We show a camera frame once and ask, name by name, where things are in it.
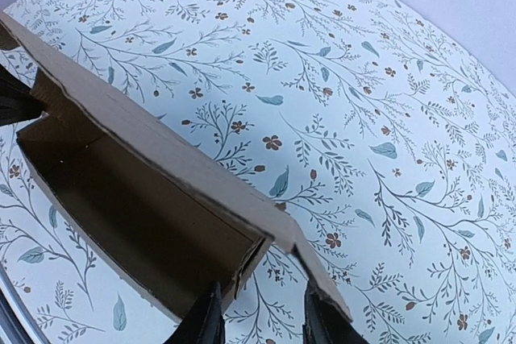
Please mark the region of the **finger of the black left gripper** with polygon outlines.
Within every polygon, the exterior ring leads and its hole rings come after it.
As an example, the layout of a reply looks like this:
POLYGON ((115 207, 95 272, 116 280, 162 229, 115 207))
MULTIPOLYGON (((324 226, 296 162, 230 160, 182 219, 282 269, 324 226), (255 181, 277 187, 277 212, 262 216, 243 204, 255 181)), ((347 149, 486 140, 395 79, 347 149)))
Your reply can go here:
POLYGON ((38 118, 43 111, 31 89, 1 66, 1 126, 38 118))

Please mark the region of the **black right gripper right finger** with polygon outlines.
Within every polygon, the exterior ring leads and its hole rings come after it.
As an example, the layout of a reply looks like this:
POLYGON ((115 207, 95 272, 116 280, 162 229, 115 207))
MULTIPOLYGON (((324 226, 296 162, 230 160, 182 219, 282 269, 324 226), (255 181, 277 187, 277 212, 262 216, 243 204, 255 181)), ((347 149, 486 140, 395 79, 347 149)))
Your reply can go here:
POLYGON ((346 318, 316 293, 311 282, 304 294, 303 342, 307 344, 368 344, 346 318))

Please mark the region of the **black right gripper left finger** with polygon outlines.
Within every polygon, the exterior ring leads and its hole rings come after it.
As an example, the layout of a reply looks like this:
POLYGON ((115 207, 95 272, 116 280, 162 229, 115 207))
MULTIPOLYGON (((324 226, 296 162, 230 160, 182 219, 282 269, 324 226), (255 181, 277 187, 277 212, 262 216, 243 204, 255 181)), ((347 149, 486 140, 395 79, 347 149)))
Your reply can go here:
POLYGON ((224 343, 224 319, 220 283, 212 281, 194 302, 180 325, 168 338, 169 344, 224 343))

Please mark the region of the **brown cardboard box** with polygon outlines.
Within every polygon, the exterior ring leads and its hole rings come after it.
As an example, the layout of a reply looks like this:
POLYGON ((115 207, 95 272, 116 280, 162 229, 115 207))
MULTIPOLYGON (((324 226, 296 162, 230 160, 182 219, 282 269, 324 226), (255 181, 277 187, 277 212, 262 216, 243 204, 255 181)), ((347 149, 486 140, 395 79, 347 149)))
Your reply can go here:
POLYGON ((260 191, 8 15, 1 47, 38 67, 35 121, 16 135, 34 182, 143 297, 184 317, 217 281, 228 306, 276 244, 350 318, 301 227, 260 191))

